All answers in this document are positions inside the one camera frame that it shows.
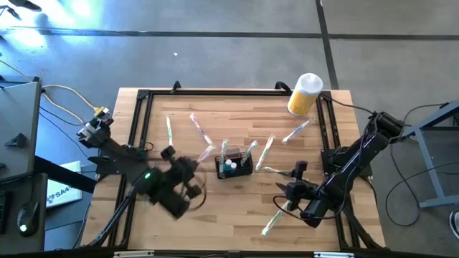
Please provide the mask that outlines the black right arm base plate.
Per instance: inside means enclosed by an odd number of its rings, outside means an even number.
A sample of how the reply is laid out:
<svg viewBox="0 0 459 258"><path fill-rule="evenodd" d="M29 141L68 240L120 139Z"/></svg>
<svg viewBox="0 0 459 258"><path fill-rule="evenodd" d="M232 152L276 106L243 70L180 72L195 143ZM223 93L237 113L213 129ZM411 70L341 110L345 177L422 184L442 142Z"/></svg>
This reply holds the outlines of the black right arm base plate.
<svg viewBox="0 0 459 258"><path fill-rule="evenodd" d="M329 176L332 173L339 172L341 168L347 163L345 158L334 158L336 149L325 149L321 151L321 161L323 166L323 174ZM371 166L368 165L359 172L360 177L372 177Z"/></svg>

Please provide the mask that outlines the black plastic bracket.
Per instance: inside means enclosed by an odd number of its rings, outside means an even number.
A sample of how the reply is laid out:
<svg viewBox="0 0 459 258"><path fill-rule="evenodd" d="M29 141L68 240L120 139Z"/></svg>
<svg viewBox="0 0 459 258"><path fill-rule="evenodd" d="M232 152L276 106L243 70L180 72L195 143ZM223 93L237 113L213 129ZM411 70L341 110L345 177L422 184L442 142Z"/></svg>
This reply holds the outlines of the black plastic bracket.
<svg viewBox="0 0 459 258"><path fill-rule="evenodd" d="M28 141L27 137L24 134L19 133L17 136L13 137L11 140L8 140L7 142L5 142L4 146L23 149L27 146L27 141Z"/></svg>

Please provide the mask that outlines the light blue toothbrush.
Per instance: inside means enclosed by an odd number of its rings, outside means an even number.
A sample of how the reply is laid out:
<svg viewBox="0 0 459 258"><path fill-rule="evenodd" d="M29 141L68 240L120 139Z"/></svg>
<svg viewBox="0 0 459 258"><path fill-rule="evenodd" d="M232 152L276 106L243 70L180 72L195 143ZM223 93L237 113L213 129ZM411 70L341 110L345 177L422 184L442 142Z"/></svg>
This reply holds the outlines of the light blue toothbrush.
<svg viewBox="0 0 459 258"><path fill-rule="evenodd" d="M305 121L303 124L299 125L292 133L289 135L285 136L284 139L282 139L282 144L287 144L289 143L294 137L297 136L302 130L307 128L310 125L310 120Z"/></svg>

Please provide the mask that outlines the person's white shoe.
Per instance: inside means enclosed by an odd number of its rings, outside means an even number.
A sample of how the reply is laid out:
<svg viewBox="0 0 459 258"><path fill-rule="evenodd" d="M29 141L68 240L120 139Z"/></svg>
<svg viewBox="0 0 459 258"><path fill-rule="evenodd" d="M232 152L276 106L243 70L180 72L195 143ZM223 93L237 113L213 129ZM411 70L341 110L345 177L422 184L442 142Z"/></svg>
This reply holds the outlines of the person's white shoe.
<svg viewBox="0 0 459 258"><path fill-rule="evenodd" d="M455 237L459 239L459 210L450 213L449 226Z"/></svg>

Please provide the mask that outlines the silver metal bracket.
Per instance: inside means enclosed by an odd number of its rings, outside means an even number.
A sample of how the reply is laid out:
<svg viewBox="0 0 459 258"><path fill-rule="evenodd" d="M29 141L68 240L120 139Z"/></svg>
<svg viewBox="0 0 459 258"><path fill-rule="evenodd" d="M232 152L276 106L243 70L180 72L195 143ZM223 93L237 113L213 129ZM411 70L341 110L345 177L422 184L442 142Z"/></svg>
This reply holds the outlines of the silver metal bracket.
<svg viewBox="0 0 459 258"><path fill-rule="evenodd" d="M355 255L346 252L314 252L313 258L355 258Z"/></svg>
<svg viewBox="0 0 459 258"><path fill-rule="evenodd" d="M115 252L113 258L147 258L155 255L154 250L128 250Z"/></svg>

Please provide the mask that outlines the black desk crossbar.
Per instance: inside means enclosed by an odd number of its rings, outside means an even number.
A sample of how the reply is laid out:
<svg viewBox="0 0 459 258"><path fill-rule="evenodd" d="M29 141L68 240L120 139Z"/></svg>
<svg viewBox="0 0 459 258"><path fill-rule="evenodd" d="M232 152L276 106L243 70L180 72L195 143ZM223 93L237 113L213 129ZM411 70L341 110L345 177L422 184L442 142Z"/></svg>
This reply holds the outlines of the black desk crossbar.
<svg viewBox="0 0 459 258"><path fill-rule="evenodd" d="M48 178L53 181L63 183L90 194L93 193L96 185L96 180L59 166L39 156L34 157L33 173L46 173Z"/></svg>

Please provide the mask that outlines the blue-green toothbrush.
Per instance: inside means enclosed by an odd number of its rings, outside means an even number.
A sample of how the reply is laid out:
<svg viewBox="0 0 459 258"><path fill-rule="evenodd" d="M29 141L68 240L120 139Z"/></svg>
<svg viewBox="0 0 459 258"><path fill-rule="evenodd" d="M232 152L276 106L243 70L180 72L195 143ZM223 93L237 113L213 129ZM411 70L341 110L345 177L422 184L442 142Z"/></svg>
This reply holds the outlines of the blue-green toothbrush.
<svg viewBox="0 0 459 258"><path fill-rule="evenodd" d="M273 144L273 141L275 140L275 135L271 134L270 137L267 140L267 143L265 144L265 147L263 149L263 152L255 166L255 170L259 171L261 169L262 163L266 159L266 156L268 155L268 152L270 150L271 145Z"/></svg>

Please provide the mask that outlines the black keyboard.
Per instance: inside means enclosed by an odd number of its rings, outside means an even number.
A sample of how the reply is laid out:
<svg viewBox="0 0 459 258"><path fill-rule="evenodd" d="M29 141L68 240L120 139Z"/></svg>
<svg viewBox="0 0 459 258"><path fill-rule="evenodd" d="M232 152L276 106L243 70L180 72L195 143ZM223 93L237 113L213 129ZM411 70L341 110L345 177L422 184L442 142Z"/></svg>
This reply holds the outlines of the black keyboard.
<svg viewBox="0 0 459 258"><path fill-rule="evenodd" d="M11 204L11 192L0 191L0 234L6 232L8 216Z"/></svg>

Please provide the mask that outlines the orange toothbrush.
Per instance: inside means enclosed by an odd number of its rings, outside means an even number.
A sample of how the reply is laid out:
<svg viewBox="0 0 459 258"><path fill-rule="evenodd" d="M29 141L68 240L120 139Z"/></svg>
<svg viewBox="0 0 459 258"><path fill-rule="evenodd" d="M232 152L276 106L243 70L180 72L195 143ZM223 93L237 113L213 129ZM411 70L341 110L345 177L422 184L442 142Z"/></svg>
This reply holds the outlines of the orange toothbrush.
<svg viewBox="0 0 459 258"><path fill-rule="evenodd" d="M201 163L205 159L207 159L211 154L212 151L215 149L214 145L208 145L206 149L200 154L200 156L197 159L197 163Z"/></svg>

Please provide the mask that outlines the blue-grey metal table frame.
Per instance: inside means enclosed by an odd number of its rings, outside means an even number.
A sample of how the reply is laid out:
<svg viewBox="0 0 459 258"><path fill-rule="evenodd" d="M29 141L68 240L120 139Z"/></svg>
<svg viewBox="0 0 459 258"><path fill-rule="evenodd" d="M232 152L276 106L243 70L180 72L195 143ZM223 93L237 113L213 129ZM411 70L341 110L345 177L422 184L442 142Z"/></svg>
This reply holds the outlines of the blue-grey metal table frame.
<svg viewBox="0 0 459 258"><path fill-rule="evenodd" d="M414 135L417 138L418 145L420 147L422 157L424 158L425 165L427 167L427 172L430 175L430 180L432 182L433 188L436 193L436 197L433 199L428 199L426 201L420 201L419 207L421 209L426 209L430 207L436 206L444 206L448 204L459 204L459 194L446 196L443 188L440 184L440 180L437 176L436 168L440 168L440 166L434 166L432 161L432 155L428 149L426 144L426 140L424 137L424 133L427 131L437 130L440 132L445 132L449 129L451 130L459 130L459 126L457 127L436 127L438 123L448 119L449 117L455 116L459 113L459 100L455 100L453 102L449 102L447 105L443 105L438 111L430 115L429 117L425 118L421 122L418 122L415 125L412 125L406 129L402 134L402 139L407 139L410 136Z"/></svg>

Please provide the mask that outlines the grey side desk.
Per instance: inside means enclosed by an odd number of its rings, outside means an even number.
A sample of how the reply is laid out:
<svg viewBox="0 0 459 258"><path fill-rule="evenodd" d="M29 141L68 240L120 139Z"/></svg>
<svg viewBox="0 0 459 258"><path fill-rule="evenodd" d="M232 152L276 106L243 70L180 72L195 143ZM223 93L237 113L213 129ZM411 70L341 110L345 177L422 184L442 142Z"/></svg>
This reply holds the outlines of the grey side desk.
<svg viewBox="0 0 459 258"><path fill-rule="evenodd" d="M44 248L44 215L47 175L33 173L41 86L38 82L0 89L0 191L11 192L6 232L0 234L0 255L40 252ZM19 133L27 137L23 149L6 147ZM22 237L16 220L19 209L38 201L39 228Z"/></svg>

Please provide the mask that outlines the yellow wipes canister white lid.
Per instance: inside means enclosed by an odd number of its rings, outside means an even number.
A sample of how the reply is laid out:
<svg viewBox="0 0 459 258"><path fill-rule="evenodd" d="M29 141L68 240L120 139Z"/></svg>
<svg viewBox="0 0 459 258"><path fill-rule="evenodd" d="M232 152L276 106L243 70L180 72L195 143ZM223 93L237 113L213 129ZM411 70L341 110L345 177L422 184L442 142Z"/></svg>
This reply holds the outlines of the yellow wipes canister white lid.
<svg viewBox="0 0 459 258"><path fill-rule="evenodd" d="M318 75L314 73L301 75L288 101L288 111L294 116L307 115L322 89L323 81Z"/></svg>

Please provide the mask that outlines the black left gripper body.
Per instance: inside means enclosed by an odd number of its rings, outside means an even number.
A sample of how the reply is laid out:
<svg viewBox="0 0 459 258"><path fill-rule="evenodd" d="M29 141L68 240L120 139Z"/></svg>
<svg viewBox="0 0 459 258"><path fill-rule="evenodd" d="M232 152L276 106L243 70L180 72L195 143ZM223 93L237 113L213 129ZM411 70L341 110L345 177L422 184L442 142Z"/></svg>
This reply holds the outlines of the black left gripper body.
<svg viewBox="0 0 459 258"><path fill-rule="evenodd" d="M194 177L196 161L191 159L173 159L169 163L171 167L168 170L168 188L174 189L180 183L186 189L191 188L189 181Z"/></svg>

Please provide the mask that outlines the white printed cardboard box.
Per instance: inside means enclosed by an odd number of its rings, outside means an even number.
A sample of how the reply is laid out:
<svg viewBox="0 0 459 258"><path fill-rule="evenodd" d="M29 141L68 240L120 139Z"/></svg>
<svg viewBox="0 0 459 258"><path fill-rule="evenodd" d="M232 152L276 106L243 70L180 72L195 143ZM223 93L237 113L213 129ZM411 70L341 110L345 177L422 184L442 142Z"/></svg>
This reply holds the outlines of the white printed cardboard box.
<svg viewBox="0 0 459 258"><path fill-rule="evenodd" d="M46 208L68 204L82 199L82 191L63 183L47 180Z"/></svg>

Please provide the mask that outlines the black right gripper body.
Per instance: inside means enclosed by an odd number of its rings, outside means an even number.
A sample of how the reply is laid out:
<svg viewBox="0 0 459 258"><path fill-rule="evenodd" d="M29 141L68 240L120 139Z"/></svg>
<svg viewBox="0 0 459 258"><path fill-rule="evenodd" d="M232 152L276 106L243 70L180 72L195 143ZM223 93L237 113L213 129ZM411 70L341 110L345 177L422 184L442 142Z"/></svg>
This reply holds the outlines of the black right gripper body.
<svg viewBox="0 0 459 258"><path fill-rule="evenodd" d="M318 185L310 181L295 181L288 184L288 199L299 202L301 199L312 200L316 196Z"/></svg>

